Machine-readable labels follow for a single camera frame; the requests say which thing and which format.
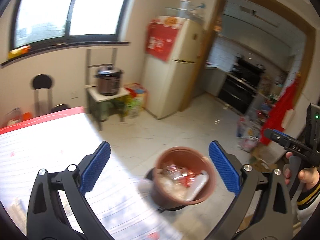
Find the window frame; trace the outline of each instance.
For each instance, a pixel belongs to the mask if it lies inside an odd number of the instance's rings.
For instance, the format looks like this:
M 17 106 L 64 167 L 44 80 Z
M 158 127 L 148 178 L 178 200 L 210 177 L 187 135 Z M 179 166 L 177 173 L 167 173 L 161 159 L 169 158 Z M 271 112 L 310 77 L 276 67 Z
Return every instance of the window frame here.
M 21 46 L 19 46 L 19 47 L 14 46 L 16 22 L 17 22 L 17 17 L 18 17 L 18 12 L 19 12 L 19 7 L 21 4 L 21 1 L 22 0 L 16 0 L 14 11 L 12 14 L 10 40 L 9 40 L 9 50 L 10 51 L 21 47 Z M 95 44 L 97 42 L 103 43 L 104 41 L 107 44 L 110 41 L 117 42 L 117 41 L 119 41 L 118 38 L 119 38 L 120 28 L 121 28 L 122 21 L 124 18 L 124 13 L 126 12 L 126 9 L 128 7 L 128 1 L 129 0 L 123 0 L 115 34 L 69 35 L 73 8 L 74 8 L 75 2 L 76 2 L 76 0 L 71 0 L 70 5 L 69 5 L 68 14 L 67 14 L 67 19 L 66 19 L 66 28 L 65 28 L 64 36 L 44 39 L 41 41 L 34 41 L 31 43 L 27 43 L 23 46 L 30 45 L 31 46 L 30 52 L 32 52 L 32 51 L 37 51 L 37 50 L 45 50 L 46 48 L 52 49 L 54 47 L 60 47 L 60 46 L 64 47 L 68 44 L 69 45 L 71 45 L 71 44 L 76 45 L 77 43 Z

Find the black chair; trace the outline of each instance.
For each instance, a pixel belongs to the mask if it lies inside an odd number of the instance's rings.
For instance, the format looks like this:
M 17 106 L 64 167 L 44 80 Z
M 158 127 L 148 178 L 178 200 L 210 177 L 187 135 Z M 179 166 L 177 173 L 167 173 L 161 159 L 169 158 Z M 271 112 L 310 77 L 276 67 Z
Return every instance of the black chair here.
M 48 113 L 52 109 L 52 91 L 51 87 L 53 85 L 52 78 L 45 74 L 37 75 L 33 78 L 31 86 L 35 91 L 35 110 L 36 116 L 40 116 L 40 104 L 39 104 L 39 92 L 38 89 L 48 90 Z
M 59 111 L 66 110 L 66 109 L 69 109 L 69 108 L 70 108 L 70 106 L 67 105 L 67 104 L 60 104 L 60 105 L 57 105 L 57 106 L 53 107 L 51 109 L 51 113 L 59 112 Z

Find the sleeve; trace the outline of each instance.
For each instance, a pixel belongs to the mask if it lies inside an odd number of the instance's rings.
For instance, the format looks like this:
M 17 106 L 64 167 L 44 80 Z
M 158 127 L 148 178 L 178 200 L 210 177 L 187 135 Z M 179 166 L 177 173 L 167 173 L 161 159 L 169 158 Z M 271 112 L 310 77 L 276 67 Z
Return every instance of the sleeve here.
M 297 200 L 297 215 L 298 219 L 301 221 L 301 227 L 307 223 L 313 212 L 316 210 L 319 202 L 320 180 L 311 190 L 302 192 Z

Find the ceiling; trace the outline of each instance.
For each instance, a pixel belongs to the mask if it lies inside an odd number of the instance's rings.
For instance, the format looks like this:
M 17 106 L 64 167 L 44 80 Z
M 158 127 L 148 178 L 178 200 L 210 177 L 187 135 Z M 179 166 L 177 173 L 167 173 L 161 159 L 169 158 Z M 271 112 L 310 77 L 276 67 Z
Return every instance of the ceiling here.
M 306 38 L 301 30 L 280 15 L 247 0 L 227 0 L 223 14 L 254 25 L 289 47 L 304 42 Z

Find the red decoration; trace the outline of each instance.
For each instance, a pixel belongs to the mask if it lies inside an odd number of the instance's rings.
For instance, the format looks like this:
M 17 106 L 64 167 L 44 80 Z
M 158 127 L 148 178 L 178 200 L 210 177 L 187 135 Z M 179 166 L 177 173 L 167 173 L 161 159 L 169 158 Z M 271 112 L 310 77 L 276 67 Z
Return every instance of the red decoration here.
M 297 86 L 299 83 L 300 78 L 296 78 L 296 80 L 293 82 L 293 84 L 286 89 L 278 103 L 274 108 L 272 108 L 269 112 L 269 119 L 265 122 L 261 129 L 261 135 L 260 142 L 268 145 L 270 143 L 270 140 L 263 136 L 263 132 L 265 129 L 276 129 L 280 132 L 282 132 L 284 129 L 281 127 L 282 120 L 285 116 L 285 113 L 287 110 L 290 110 L 293 108 L 293 97 L 295 95 L 295 92 L 297 90 Z
M 153 20 L 148 26 L 146 52 L 163 61 L 169 59 L 181 23 L 175 17 Z
M 188 170 L 188 175 L 179 179 L 179 182 L 182 183 L 185 187 L 190 187 L 195 180 L 195 173 L 192 170 Z
M 148 235 L 148 238 L 151 240 L 158 240 L 160 238 L 159 233 L 158 232 L 154 232 Z

